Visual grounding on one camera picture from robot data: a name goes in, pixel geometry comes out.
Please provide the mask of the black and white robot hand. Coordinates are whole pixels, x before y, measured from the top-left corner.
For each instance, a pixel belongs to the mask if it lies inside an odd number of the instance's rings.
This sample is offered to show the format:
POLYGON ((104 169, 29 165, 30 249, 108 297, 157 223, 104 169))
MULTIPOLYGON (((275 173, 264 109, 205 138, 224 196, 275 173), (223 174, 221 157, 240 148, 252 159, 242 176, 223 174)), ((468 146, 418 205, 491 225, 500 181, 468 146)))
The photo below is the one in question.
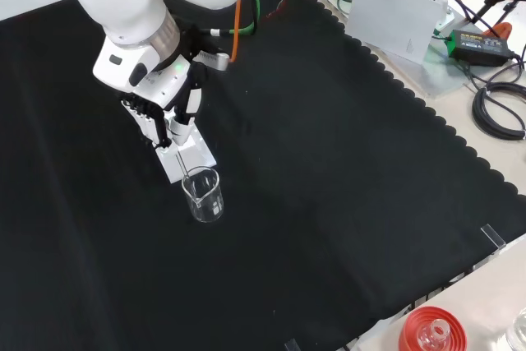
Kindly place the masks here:
POLYGON ((207 77, 204 65, 183 58, 157 72, 139 63, 129 79, 132 91, 119 99, 154 148, 182 146, 195 125, 207 77))

